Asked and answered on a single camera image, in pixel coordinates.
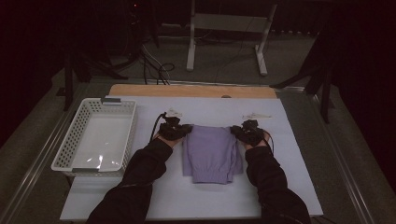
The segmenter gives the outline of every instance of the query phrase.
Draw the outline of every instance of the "cable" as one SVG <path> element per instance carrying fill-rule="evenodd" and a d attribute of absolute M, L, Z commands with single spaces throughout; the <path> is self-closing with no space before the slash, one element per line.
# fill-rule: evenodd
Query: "cable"
<path fill-rule="evenodd" d="M 198 44 L 196 43 L 197 46 L 206 46 L 206 45 L 217 45 L 217 44 L 221 44 L 221 45 L 228 45 L 228 44 L 233 44 L 235 42 L 241 41 L 243 39 L 246 38 L 246 34 L 242 34 L 242 37 L 239 38 L 235 38 L 234 40 L 231 41 L 221 41 L 221 36 L 219 36 L 219 34 L 221 34 L 223 31 L 213 31 L 213 33 L 211 35 L 213 35 L 215 37 L 216 40 L 211 40 L 211 39 L 207 39 L 207 37 L 209 36 L 209 34 L 207 34 L 206 36 L 203 36 L 201 38 L 199 38 L 199 40 L 201 40 L 203 42 L 203 44 Z"/>
<path fill-rule="evenodd" d="M 248 28 L 249 28 L 250 24 L 253 22 L 253 20 L 254 20 L 255 18 L 256 18 L 256 17 L 251 17 L 250 22 L 249 22 L 248 25 L 247 25 L 247 29 L 245 30 L 245 32 L 244 32 L 244 34 L 243 34 L 241 46 L 239 47 L 238 53 L 237 53 L 233 58 L 231 58 L 230 61 L 228 61 L 228 62 L 227 62 L 226 64 L 224 64 L 220 69 L 218 69 L 218 71 L 216 72 L 216 76 L 215 76 L 215 85 L 217 85 L 217 83 L 218 83 L 219 71 L 220 71 L 221 69 L 223 69 L 224 67 L 226 67 L 230 62 L 232 62 L 234 59 L 236 59 L 236 58 L 239 56 L 239 53 L 241 52 L 242 47 L 243 47 L 243 45 L 244 45 L 245 33 L 248 31 Z"/>
<path fill-rule="evenodd" d="M 146 55 L 145 55 L 144 53 L 142 53 L 141 56 L 142 56 L 143 59 L 144 59 L 143 65 L 146 66 L 146 67 L 148 68 L 148 70 L 149 70 L 149 66 L 151 66 L 152 68 L 154 68 L 155 70 L 157 70 L 157 72 L 158 72 L 158 77 L 154 77 L 154 76 L 151 74 L 151 70 L 149 70 L 150 75 L 151 75 L 153 78 L 156 78 L 156 79 L 157 79 L 157 85 L 158 85 L 159 80 L 161 80 L 161 81 L 163 82 L 163 85 L 169 85 L 168 80 L 166 80 L 166 78 L 163 77 L 163 74 L 162 74 L 162 72 L 161 72 L 161 67 L 159 67 L 159 68 L 156 67 L 156 66 L 149 60 L 149 58 L 146 57 Z"/>
<path fill-rule="evenodd" d="M 146 53 L 148 54 L 148 56 L 149 56 L 151 59 L 153 59 L 155 62 L 157 62 L 157 64 L 158 64 L 159 66 L 163 66 L 160 62 L 158 62 L 158 60 L 157 60 L 156 58 L 154 58 L 154 57 L 149 53 L 149 51 L 146 49 L 146 46 L 145 46 L 145 45 L 142 45 L 142 46 L 143 46 L 143 49 L 145 49 Z M 164 71 L 166 72 L 166 74 L 168 75 L 168 78 L 170 79 L 171 77 L 169 76 L 168 71 L 167 71 L 166 69 L 164 69 Z"/>
<path fill-rule="evenodd" d="M 266 134 L 268 134 L 269 139 L 271 140 L 271 146 L 270 146 L 270 144 L 268 144 L 268 141 L 265 140 L 265 138 L 263 138 L 262 140 L 265 142 L 265 144 L 266 144 L 268 147 L 271 148 L 271 150 L 272 150 L 272 152 L 273 152 L 273 155 L 274 155 L 274 152 L 275 152 L 274 139 L 273 139 L 273 137 L 271 136 L 271 134 L 269 134 L 267 131 L 265 131 L 265 130 L 263 130 L 263 131 L 264 131 Z"/>
<path fill-rule="evenodd" d="M 209 30 L 209 32 L 207 32 L 205 35 L 203 36 L 196 36 L 194 37 L 194 39 L 202 39 L 207 37 L 208 35 L 210 35 L 210 33 L 212 33 L 213 30 Z M 180 34 L 181 32 L 173 32 L 170 34 L 158 34 L 159 38 L 169 38 L 169 39 L 179 39 L 179 38 L 190 38 L 189 35 L 177 35 Z"/>
<path fill-rule="evenodd" d="M 128 7 L 128 2 L 126 0 L 122 0 L 121 2 L 122 2 L 122 8 L 124 8 L 122 15 L 123 15 L 123 17 L 125 19 L 125 26 L 127 27 L 127 29 L 126 29 L 126 44 L 125 44 L 125 48 L 124 48 L 124 50 L 123 50 L 123 52 L 121 54 L 121 55 L 124 55 L 126 50 L 128 49 L 129 38 L 130 38 L 129 37 L 129 22 L 128 22 L 128 19 L 127 19 L 127 14 L 129 14 L 129 13 L 127 13 L 127 11 L 129 9 L 129 7 Z"/>
<path fill-rule="evenodd" d="M 322 224 L 321 221 L 319 221 L 316 217 L 312 217 L 317 223 Z"/>
<path fill-rule="evenodd" d="M 143 46 L 143 49 L 145 50 L 145 52 L 148 54 L 148 57 L 146 56 L 146 54 L 145 54 L 144 52 L 143 52 L 142 56 L 143 56 L 144 58 L 146 58 L 146 59 L 147 59 L 146 62 L 147 62 L 151 67 L 155 68 L 155 69 L 157 70 L 157 72 L 158 72 L 157 83 L 158 83 L 158 80 L 161 79 L 164 85 L 166 85 L 166 84 L 167 84 L 167 85 L 170 85 L 170 83 L 169 83 L 169 81 L 168 81 L 168 80 L 170 79 L 170 75 L 169 75 L 168 71 L 174 70 L 174 69 L 175 69 L 175 65 L 172 64 L 172 63 L 160 63 L 156 58 L 154 58 L 154 57 L 149 53 L 149 51 L 146 49 L 146 47 L 145 47 L 144 45 L 142 45 L 142 46 Z M 159 65 L 159 67 L 156 67 L 154 64 L 152 64 L 152 63 L 149 61 L 149 59 L 155 61 L 155 62 Z M 166 65 L 171 65 L 171 68 L 170 68 L 170 69 L 166 69 L 166 68 L 165 68 Z M 168 78 L 164 78 L 163 72 L 166 72 Z"/>
<path fill-rule="evenodd" d="M 145 60 L 145 63 L 143 64 L 143 79 L 145 79 L 145 84 L 147 85 L 148 79 L 146 77 L 146 59 L 144 59 L 144 60 Z"/>
<path fill-rule="evenodd" d="M 280 213 L 280 212 L 277 211 L 275 208 L 270 207 L 270 206 L 269 206 L 268 204 L 266 204 L 266 203 L 262 203 L 262 209 L 267 210 L 268 212 L 274 214 L 275 216 L 283 217 L 283 218 L 285 218 L 285 219 L 287 219 L 287 220 L 293 221 L 294 223 L 304 224 L 303 222 L 301 222 L 300 220 L 298 220 L 298 219 L 296 219 L 296 218 L 294 218 L 294 217 L 291 217 L 291 216 L 288 216 L 288 215 L 286 215 L 286 214 Z"/>
<path fill-rule="evenodd" d="M 336 224 L 334 221 L 332 221 L 331 219 L 329 219 L 328 217 L 325 216 L 320 216 L 321 218 L 325 219 L 326 221 L 332 223 L 332 224 Z"/>
<path fill-rule="evenodd" d="M 165 115 L 166 115 L 166 113 L 163 113 L 163 114 L 161 114 L 160 116 L 158 116 L 158 118 L 155 120 L 154 127 L 152 128 L 152 132 L 151 132 L 151 137 L 149 138 L 149 141 L 150 141 L 150 142 L 152 141 L 152 137 L 154 136 L 155 129 L 157 128 L 158 120 L 160 120 L 160 118 L 161 118 L 162 116 L 165 116 Z"/>

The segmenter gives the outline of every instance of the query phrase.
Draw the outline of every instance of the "wooden edge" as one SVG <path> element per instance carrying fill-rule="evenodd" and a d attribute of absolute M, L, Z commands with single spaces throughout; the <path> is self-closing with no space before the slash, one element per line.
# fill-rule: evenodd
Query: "wooden edge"
<path fill-rule="evenodd" d="M 276 99 L 269 87 L 195 86 L 195 85 L 132 85 L 115 84 L 109 95 L 181 96 L 181 97 L 233 97 Z"/>

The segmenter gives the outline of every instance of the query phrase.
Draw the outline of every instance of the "metal stand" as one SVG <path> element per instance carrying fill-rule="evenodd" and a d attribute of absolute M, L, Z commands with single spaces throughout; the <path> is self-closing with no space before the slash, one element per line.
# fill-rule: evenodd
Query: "metal stand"
<path fill-rule="evenodd" d="M 318 65 L 304 72 L 300 72 L 296 76 L 291 77 L 281 83 L 270 85 L 270 87 L 275 89 L 283 89 L 290 84 L 308 76 L 311 76 L 311 79 L 305 86 L 304 91 L 306 94 L 316 94 L 320 86 L 322 86 L 320 114 L 325 122 L 329 123 L 328 110 L 330 102 L 330 87 L 332 81 L 332 69 L 330 67 Z"/>
<path fill-rule="evenodd" d="M 67 111 L 73 102 L 73 71 L 76 72 L 79 81 L 89 82 L 91 74 L 88 66 L 96 68 L 114 79 L 128 79 L 80 51 L 67 49 L 64 55 L 64 111 Z"/>
<path fill-rule="evenodd" d="M 267 18 L 247 17 L 247 16 L 230 16 L 195 13 L 195 0 L 191 0 L 191 26 L 190 26 L 190 45 L 187 57 L 187 70 L 194 69 L 195 55 L 195 29 L 210 30 L 227 30 L 262 33 L 262 42 L 255 47 L 257 62 L 260 69 L 260 75 L 266 76 L 267 68 L 265 66 L 262 50 L 268 34 L 270 32 L 272 20 L 276 11 L 276 5 L 272 5 Z"/>

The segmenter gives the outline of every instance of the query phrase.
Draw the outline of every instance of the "floor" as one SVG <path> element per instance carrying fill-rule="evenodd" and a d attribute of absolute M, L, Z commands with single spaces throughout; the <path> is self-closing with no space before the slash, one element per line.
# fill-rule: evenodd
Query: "floor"
<path fill-rule="evenodd" d="M 315 41 L 305 35 L 270 35 L 264 48 L 268 76 L 259 74 L 254 46 L 259 38 L 235 33 L 202 32 L 192 72 L 186 71 L 188 30 L 171 28 L 160 34 L 160 47 L 145 43 L 143 52 L 158 63 L 172 63 L 163 72 L 170 84 L 268 86 L 295 75 Z M 114 62 L 121 58 L 112 58 Z M 64 223 L 59 220 L 69 189 L 66 178 L 50 169 L 62 136 L 81 97 L 105 96 L 114 83 L 144 84 L 143 61 L 118 70 L 128 77 L 115 80 L 92 70 L 90 83 L 75 83 L 75 104 L 63 112 L 64 71 L 53 77 L 52 89 L 0 150 L 1 223 Z M 149 83 L 158 73 L 147 71 Z M 301 92 L 307 79 L 283 91 L 282 100 L 306 166 L 314 183 L 324 217 L 312 223 L 396 223 L 396 198 L 380 172 L 336 87 L 332 87 L 330 124 L 318 115 L 315 96 Z M 259 220 L 172 221 L 169 223 L 259 223 Z"/>

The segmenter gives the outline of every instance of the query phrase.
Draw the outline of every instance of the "lavender sweater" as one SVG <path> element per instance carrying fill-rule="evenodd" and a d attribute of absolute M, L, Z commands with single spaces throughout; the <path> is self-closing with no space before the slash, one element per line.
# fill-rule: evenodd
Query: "lavender sweater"
<path fill-rule="evenodd" d="M 227 184 L 242 173 L 242 157 L 230 127 L 193 125 L 183 141 L 183 175 L 191 175 L 193 183 Z"/>

